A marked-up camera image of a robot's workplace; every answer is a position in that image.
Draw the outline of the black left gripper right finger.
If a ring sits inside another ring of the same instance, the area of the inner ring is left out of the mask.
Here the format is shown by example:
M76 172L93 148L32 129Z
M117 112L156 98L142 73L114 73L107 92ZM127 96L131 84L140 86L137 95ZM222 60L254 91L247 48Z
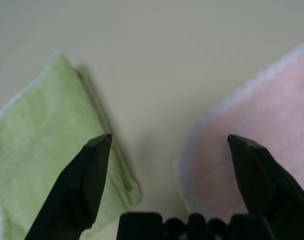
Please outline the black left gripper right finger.
M237 185L249 213L263 216L278 240L304 240L304 190L269 151L228 136Z

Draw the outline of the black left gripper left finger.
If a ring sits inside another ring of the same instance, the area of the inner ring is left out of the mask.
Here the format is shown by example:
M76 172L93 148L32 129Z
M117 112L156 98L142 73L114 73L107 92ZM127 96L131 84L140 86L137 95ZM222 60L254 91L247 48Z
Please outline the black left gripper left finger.
M111 143L110 134L89 140L63 169L27 240L78 240L92 228L104 192Z

